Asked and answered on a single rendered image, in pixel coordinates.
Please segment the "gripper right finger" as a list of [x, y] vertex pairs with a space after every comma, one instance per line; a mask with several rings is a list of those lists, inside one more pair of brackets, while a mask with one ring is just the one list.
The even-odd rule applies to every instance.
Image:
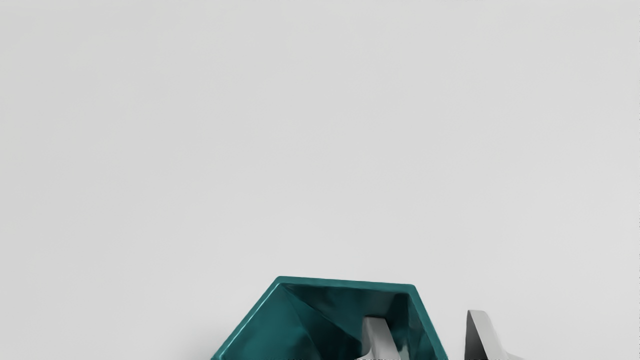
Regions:
[[464, 360], [526, 360], [508, 353], [489, 315], [482, 310], [467, 311]]

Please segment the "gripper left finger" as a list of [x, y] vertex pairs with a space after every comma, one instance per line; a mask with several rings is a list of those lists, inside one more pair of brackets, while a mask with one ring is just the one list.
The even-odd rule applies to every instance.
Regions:
[[363, 317], [361, 330], [362, 354], [355, 360], [402, 360], [384, 317]]

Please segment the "teal faceted mug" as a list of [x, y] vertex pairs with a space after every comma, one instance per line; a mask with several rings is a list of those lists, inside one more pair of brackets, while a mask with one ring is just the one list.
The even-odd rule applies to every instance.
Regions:
[[399, 360], [449, 360], [411, 284], [279, 276], [211, 360], [370, 358], [382, 319]]

